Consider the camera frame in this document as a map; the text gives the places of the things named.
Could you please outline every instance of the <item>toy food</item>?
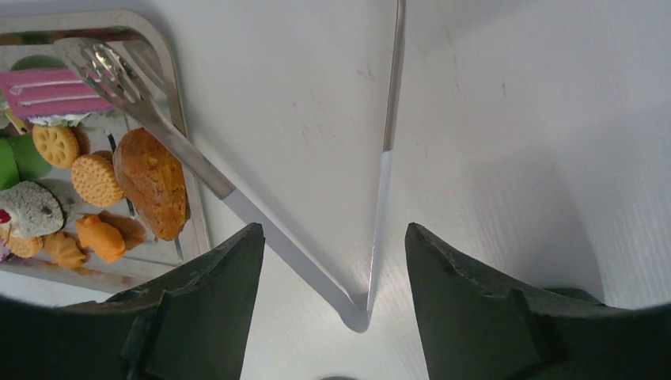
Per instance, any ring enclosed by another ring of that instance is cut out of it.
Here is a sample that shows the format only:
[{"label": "toy food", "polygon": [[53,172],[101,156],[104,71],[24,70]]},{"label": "toy food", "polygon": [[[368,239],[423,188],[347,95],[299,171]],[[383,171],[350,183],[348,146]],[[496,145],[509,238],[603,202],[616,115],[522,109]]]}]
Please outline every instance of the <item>toy food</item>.
[{"label": "toy food", "polygon": [[65,214],[66,224],[71,214],[82,212],[84,201],[74,190],[74,186],[70,182],[55,178],[44,178],[35,182],[46,188],[59,201]]},{"label": "toy food", "polygon": [[65,226],[66,212],[45,186],[25,180],[0,192],[0,228],[17,238],[36,238]]},{"label": "toy food", "polygon": [[12,147],[0,139],[0,190],[11,188],[19,183],[19,169],[14,161]]},{"label": "toy food", "polygon": [[68,169],[79,157],[79,142],[68,127],[32,128],[32,141],[37,151],[48,163],[61,169]]},{"label": "toy food", "polygon": [[74,269],[86,262],[86,255],[77,247],[77,242],[63,232],[50,234],[44,239],[44,252],[61,268]]},{"label": "toy food", "polygon": [[14,114],[34,124],[46,121],[41,119],[43,117],[81,120],[91,112],[114,110],[67,67],[0,73],[0,90]]},{"label": "toy food", "polygon": [[174,239],[188,215],[180,162],[143,128],[121,139],[113,161],[119,185],[154,235]]},{"label": "toy food", "polygon": [[9,251],[21,258],[28,259],[40,252],[43,246],[42,237],[17,237],[11,228],[0,228],[0,239],[5,242]]},{"label": "toy food", "polygon": [[72,165],[70,175],[74,189],[86,203],[109,207],[123,198],[114,167],[106,158],[96,154],[80,156]]},{"label": "toy food", "polygon": [[126,243],[116,228],[100,220],[97,215],[76,222],[79,242],[90,247],[106,263],[120,259],[126,252]]},{"label": "toy food", "polygon": [[38,180],[51,172],[51,165],[37,151],[32,135],[10,137],[5,141],[12,148],[21,181]]}]

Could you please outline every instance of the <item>tongs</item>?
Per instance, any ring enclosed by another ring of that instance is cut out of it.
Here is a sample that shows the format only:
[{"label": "tongs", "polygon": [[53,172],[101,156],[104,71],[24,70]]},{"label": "tongs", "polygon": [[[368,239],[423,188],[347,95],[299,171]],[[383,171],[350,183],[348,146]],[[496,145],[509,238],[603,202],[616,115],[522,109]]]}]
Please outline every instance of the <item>tongs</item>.
[{"label": "tongs", "polygon": [[[399,0],[393,53],[394,61],[392,63],[392,88],[389,94],[390,100],[385,129],[385,153],[391,151],[392,144],[389,145],[388,141],[393,141],[393,131],[396,122],[398,86],[400,85],[400,72],[403,60],[404,15],[405,0]],[[172,121],[165,116],[147,84],[119,52],[105,42],[90,38],[65,38],[56,40],[53,46],[56,54],[86,85],[111,105],[136,119],[220,200],[235,212],[243,222],[260,223],[263,226],[268,246],[339,313],[345,325],[357,332],[363,332],[368,329],[370,311],[372,310],[372,293],[374,284],[377,283],[377,279],[374,279],[374,277],[377,277],[375,268],[378,243],[373,243],[371,278],[367,303],[363,307],[357,306],[347,293],[294,244],[275,222],[272,222],[240,189],[191,144]],[[158,80],[154,80],[154,78],[161,78],[160,75],[157,75],[156,72],[151,72],[151,70],[147,71],[146,76],[148,78],[151,78],[153,82],[159,82]],[[155,84],[158,87],[162,87],[164,82]],[[380,218],[380,200],[383,203],[386,202],[386,186],[389,183],[389,173],[385,171],[385,167],[389,166],[385,166],[386,156],[387,154],[383,155],[380,187],[381,192],[384,194],[378,196],[378,216],[376,219]],[[379,240],[379,233],[378,221],[376,221],[375,241]]]}]

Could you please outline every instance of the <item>round cookie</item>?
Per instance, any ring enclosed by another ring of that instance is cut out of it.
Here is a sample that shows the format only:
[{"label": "round cookie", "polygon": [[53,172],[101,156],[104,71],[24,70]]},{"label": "round cookie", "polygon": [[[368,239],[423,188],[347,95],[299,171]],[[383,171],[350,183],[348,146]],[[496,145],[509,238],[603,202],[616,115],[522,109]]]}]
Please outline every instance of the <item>round cookie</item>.
[{"label": "round cookie", "polygon": [[32,128],[32,141],[37,152],[57,168],[68,169],[79,157],[79,142],[69,128],[36,125]]},{"label": "round cookie", "polygon": [[123,198],[114,167],[106,158],[95,154],[80,156],[74,161],[70,175],[74,190],[86,203],[109,207]]},{"label": "round cookie", "polygon": [[24,259],[34,257],[44,246],[42,237],[15,237],[3,228],[0,229],[0,238],[11,253]]}]

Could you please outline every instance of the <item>stainless steel tray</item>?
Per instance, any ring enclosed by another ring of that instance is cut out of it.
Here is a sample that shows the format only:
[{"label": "stainless steel tray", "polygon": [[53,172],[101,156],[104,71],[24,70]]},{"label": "stainless steel tray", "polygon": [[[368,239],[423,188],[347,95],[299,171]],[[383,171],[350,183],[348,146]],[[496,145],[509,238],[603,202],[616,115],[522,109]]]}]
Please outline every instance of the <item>stainless steel tray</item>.
[{"label": "stainless steel tray", "polygon": [[[180,103],[175,62],[163,36],[145,18],[125,10],[66,13],[45,16],[0,18],[0,71],[7,71],[20,58],[27,55],[44,54],[55,56],[51,43],[72,36],[88,36],[109,42],[122,53],[133,44],[147,44],[156,53],[158,68],[165,77],[164,89],[155,91],[159,101],[165,104],[166,114],[186,134],[186,126]],[[120,141],[128,126],[137,125],[127,117],[99,122],[99,129],[111,132],[113,139]],[[91,151],[110,150],[109,142],[100,133],[91,134]],[[64,174],[52,170],[49,177],[63,178]],[[200,201],[199,182],[184,170],[191,217],[175,241],[153,241],[147,229],[145,244],[129,251],[124,258],[113,264],[105,264],[95,255],[84,268],[77,271],[61,269],[41,253],[27,260],[10,260],[0,263],[0,270],[36,276],[61,283],[88,287],[99,291],[117,292],[159,276],[177,265],[189,261],[210,249],[207,226]],[[118,215],[129,215],[125,202],[109,209]]]}]

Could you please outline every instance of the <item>white surface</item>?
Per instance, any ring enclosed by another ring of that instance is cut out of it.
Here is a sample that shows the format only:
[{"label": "white surface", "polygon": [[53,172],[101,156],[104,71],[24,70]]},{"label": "white surface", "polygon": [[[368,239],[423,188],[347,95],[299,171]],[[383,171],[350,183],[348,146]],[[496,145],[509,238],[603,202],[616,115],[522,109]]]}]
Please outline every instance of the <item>white surface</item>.
[{"label": "white surface", "polygon": [[[11,2],[1,14],[106,3],[0,0]],[[168,33],[196,143],[352,291],[365,288],[395,5],[115,3]],[[267,252],[243,378],[426,378],[409,222],[539,286],[623,307],[668,302],[669,15],[662,0],[410,1],[372,325],[346,329]],[[213,243],[241,227],[205,201]]]},{"label": "white surface", "polygon": [[66,306],[82,301],[103,302],[111,294],[73,287],[11,272],[0,272],[0,295],[43,306]]},{"label": "white surface", "polygon": [[236,188],[223,200],[232,212],[245,224],[259,223],[263,226],[266,247],[272,249],[291,267],[301,280],[328,302],[345,325],[356,332],[368,329],[369,314],[365,306],[358,308],[308,256],[305,251],[291,241],[282,229],[272,222],[239,188]]}]

